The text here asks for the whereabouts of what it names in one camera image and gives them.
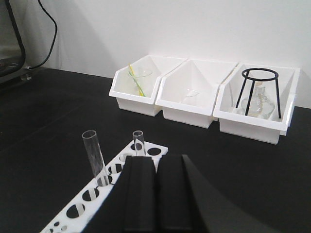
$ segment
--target round bottom flask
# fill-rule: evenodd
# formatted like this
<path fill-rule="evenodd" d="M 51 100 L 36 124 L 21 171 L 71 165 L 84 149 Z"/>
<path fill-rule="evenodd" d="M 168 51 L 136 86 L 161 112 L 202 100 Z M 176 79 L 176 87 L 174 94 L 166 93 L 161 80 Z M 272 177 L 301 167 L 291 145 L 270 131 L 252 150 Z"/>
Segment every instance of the round bottom flask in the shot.
<path fill-rule="evenodd" d="M 244 98 L 241 102 L 242 114 L 245 114 L 247 108 L 248 98 Z M 268 119 L 275 108 L 275 104 L 272 103 L 265 96 L 265 87 L 261 85 L 255 86 L 255 91 L 251 98 L 251 103 L 248 110 L 248 116 L 257 117 L 262 119 Z"/>

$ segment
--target black wire ring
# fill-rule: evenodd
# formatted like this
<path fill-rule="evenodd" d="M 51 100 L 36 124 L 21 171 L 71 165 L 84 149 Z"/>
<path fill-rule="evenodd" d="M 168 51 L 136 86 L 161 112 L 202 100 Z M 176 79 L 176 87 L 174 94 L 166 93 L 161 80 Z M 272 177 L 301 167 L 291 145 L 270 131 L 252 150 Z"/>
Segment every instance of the black wire ring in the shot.
<path fill-rule="evenodd" d="M 250 71 L 253 70 L 263 70 L 263 71 L 268 71 L 270 73 L 273 73 L 275 76 L 273 78 L 269 78 L 269 79 L 258 79 L 258 78 L 253 78 L 253 77 L 249 77 L 248 74 Z M 249 80 L 253 80 L 253 81 L 260 81 L 260 82 L 267 82 L 267 81 L 272 81 L 272 80 L 276 80 L 278 78 L 278 73 L 274 70 L 271 69 L 266 69 L 266 68 L 250 68 L 250 69 L 246 69 L 242 71 L 242 75 L 243 77 L 245 77 L 246 79 Z"/>

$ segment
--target white plastic bin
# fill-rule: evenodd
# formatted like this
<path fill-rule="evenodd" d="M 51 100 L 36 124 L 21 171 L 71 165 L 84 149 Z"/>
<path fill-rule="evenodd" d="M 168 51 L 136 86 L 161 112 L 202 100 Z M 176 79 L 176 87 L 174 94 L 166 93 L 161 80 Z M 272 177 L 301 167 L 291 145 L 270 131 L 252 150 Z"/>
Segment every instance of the white plastic bin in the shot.
<path fill-rule="evenodd" d="M 219 85 L 236 65 L 187 60 L 162 79 L 155 104 L 166 119 L 208 128 Z"/>
<path fill-rule="evenodd" d="M 266 96 L 276 106 L 268 119 L 238 114 L 241 104 L 239 104 L 238 109 L 235 108 L 235 105 L 244 81 L 242 72 L 245 69 L 255 67 L 271 69 L 279 74 L 278 85 L 281 119 L 278 118 L 275 81 L 263 83 Z M 213 115 L 219 118 L 220 131 L 277 144 L 279 135 L 286 135 L 287 128 L 291 122 L 299 72 L 299 68 L 239 64 L 219 89 Z M 256 78 L 273 77 L 269 72 L 257 72 L 256 75 L 261 75 L 261 77 L 256 76 Z M 251 80 L 247 80 L 241 100 L 249 96 L 251 83 Z"/>
<path fill-rule="evenodd" d="M 150 71 L 142 84 L 144 96 L 139 95 L 138 87 L 129 76 L 129 67 L 115 73 L 109 95 L 116 97 L 120 109 L 155 116 L 161 108 L 155 105 L 162 77 L 174 70 L 186 59 L 147 55 L 131 64 L 135 74 Z"/>

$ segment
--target test tube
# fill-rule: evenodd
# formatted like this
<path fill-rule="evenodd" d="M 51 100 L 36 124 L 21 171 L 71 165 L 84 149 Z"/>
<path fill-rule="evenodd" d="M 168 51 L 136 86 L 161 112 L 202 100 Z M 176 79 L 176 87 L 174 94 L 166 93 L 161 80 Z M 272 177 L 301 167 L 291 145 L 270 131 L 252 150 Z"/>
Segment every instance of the test tube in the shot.
<path fill-rule="evenodd" d="M 146 156 L 144 134 L 141 130 L 133 132 L 133 140 L 136 156 Z"/>
<path fill-rule="evenodd" d="M 91 164 L 96 185 L 97 186 L 108 185 L 110 182 L 96 131 L 94 130 L 85 131 L 82 134 L 82 138 L 84 146 L 86 148 L 89 162 Z"/>

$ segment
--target black countertop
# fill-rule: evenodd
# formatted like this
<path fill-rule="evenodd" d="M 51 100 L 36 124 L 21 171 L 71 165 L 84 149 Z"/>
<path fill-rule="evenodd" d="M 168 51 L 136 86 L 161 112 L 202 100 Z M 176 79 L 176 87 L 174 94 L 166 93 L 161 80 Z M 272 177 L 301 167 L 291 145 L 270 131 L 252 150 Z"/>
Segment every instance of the black countertop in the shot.
<path fill-rule="evenodd" d="M 45 69 L 0 93 L 0 229 L 41 231 L 92 179 L 81 139 L 98 133 L 106 164 L 142 130 L 187 154 L 245 212 L 285 233 L 311 232 L 311 109 L 295 107 L 277 145 L 118 108 L 112 80 Z"/>

